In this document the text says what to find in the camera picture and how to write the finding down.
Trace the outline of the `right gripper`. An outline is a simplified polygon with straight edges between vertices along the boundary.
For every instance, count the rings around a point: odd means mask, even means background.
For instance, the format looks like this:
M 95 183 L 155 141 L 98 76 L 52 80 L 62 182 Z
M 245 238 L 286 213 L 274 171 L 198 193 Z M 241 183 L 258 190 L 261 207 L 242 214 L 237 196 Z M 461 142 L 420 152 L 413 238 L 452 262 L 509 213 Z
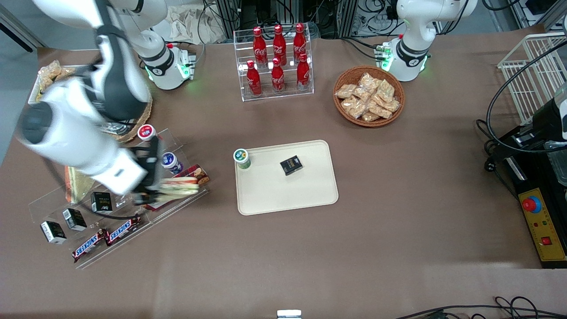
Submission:
M 154 179 L 158 178 L 158 164 L 161 158 L 161 139 L 153 137 L 148 142 L 148 172 Z M 134 205 L 148 205 L 160 202 L 161 185 L 139 185 L 147 176 L 147 170 L 136 162 L 133 153 L 126 148 L 119 148 L 101 173 L 94 175 L 94 180 L 103 184 L 110 192 L 125 195 L 132 191 Z

